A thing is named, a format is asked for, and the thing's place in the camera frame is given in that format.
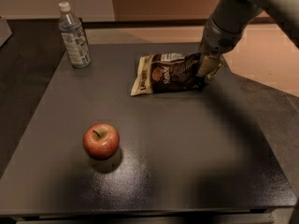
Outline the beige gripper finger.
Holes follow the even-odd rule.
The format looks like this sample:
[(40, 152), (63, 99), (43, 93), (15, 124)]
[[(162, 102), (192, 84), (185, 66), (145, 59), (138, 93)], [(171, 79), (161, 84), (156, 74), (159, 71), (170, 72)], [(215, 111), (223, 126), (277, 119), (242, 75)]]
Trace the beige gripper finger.
[(219, 54), (203, 53), (196, 76), (204, 84), (209, 84), (220, 72), (223, 62)]

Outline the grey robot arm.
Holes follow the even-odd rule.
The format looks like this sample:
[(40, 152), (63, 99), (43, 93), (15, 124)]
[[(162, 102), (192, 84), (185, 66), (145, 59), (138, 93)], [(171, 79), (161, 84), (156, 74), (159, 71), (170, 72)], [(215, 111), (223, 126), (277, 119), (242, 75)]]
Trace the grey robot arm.
[(249, 22), (263, 12), (299, 47), (299, 0), (220, 0), (204, 27), (196, 76), (210, 82), (223, 66), (221, 55), (235, 48)]

